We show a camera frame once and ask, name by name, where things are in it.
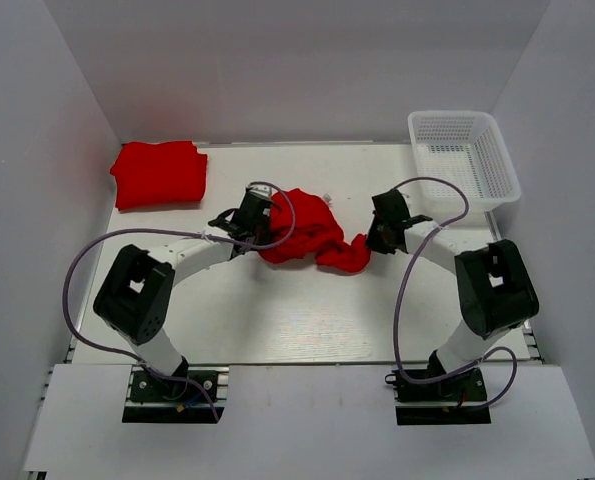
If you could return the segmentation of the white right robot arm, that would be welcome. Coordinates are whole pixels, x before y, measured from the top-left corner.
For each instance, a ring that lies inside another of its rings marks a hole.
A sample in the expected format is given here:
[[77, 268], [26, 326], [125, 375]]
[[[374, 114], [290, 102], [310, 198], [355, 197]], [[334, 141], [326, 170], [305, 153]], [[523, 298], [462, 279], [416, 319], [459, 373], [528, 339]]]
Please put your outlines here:
[[[379, 254], [410, 255], [397, 294], [393, 318], [393, 350], [402, 379], [413, 385], [450, 381], [473, 369], [500, 349], [494, 345], [539, 311], [539, 300], [516, 244], [508, 239], [465, 249], [426, 215], [413, 216], [403, 194], [390, 189], [372, 198], [373, 220], [367, 248]], [[399, 324], [404, 295], [417, 261], [424, 258], [454, 275], [461, 320], [448, 340], [431, 353], [426, 375], [403, 369]]]

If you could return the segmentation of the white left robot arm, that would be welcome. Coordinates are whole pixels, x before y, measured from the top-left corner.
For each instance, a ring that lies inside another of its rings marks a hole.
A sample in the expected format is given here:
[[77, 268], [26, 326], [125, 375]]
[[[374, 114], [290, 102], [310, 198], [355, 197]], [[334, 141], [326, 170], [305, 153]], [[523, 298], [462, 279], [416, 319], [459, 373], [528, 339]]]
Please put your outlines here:
[[173, 346], [164, 323], [173, 288], [254, 245], [270, 242], [271, 188], [254, 184], [239, 207], [208, 222], [198, 238], [142, 249], [129, 244], [115, 258], [93, 302], [94, 313], [118, 332], [147, 367], [185, 377], [188, 363]]

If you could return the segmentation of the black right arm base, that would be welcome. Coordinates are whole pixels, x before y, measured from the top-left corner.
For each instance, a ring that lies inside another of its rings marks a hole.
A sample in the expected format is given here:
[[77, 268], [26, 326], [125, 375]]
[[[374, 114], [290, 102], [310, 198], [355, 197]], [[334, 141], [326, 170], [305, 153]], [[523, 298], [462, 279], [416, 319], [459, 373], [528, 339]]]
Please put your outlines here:
[[475, 368], [457, 377], [432, 384], [413, 384], [402, 378], [397, 370], [384, 377], [394, 388], [396, 399], [412, 402], [484, 402], [488, 399], [481, 370]]

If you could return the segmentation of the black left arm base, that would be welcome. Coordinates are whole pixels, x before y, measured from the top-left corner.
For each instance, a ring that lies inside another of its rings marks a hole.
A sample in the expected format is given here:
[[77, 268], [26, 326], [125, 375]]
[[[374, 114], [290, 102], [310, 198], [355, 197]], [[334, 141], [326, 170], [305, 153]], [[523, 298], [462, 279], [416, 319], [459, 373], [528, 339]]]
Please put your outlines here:
[[[190, 369], [186, 377], [199, 384], [212, 401], [217, 399], [219, 372], [210, 369]], [[148, 369], [134, 368], [127, 399], [138, 404], [199, 403], [208, 404], [200, 388], [186, 381], [172, 381], [153, 375]]]

